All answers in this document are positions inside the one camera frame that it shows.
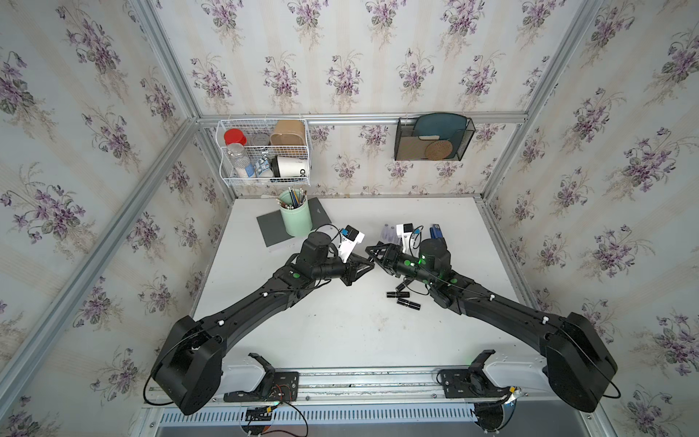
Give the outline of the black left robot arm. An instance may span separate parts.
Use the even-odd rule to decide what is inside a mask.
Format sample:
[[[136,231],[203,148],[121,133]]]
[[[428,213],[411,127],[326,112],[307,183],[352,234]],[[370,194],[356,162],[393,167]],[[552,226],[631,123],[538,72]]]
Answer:
[[[275,369],[257,353],[250,353],[261,376],[236,388],[224,388],[223,359],[240,340],[279,312],[286,311],[334,279],[351,286],[373,269],[360,255],[341,255],[332,238],[314,231],[301,250],[256,291],[200,320],[185,316],[171,328],[149,373],[181,413],[191,415],[219,394],[262,400],[271,395]]]

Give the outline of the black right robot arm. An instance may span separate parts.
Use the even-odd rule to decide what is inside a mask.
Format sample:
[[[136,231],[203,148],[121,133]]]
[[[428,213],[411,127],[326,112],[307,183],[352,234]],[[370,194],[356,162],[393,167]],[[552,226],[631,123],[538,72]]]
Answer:
[[[539,311],[486,289],[453,269],[444,239],[424,240],[417,256],[389,243],[369,246],[366,253],[389,275],[423,283],[442,308],[486,322],[538,351],[553,392],[578,411],[594,412],[613,386],[618,365],[586,317]]]

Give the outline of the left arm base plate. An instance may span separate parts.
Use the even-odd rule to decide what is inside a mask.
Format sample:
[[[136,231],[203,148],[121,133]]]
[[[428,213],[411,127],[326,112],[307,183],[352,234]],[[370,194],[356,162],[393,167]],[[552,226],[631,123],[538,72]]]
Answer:
[[[223,396],[224,402],[295,402],[298,398],[300,374],[279,371],[266,375],[253,391],[233,391]]]

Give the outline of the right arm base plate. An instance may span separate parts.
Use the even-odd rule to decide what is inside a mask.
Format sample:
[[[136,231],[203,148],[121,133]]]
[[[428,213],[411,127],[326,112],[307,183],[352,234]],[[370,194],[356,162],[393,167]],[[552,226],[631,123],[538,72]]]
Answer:
[[[437,373],[437,382],[447,399],[500,400],[511,393],[510,388],[492,383],[483,371],[470,368],[442,369]]]

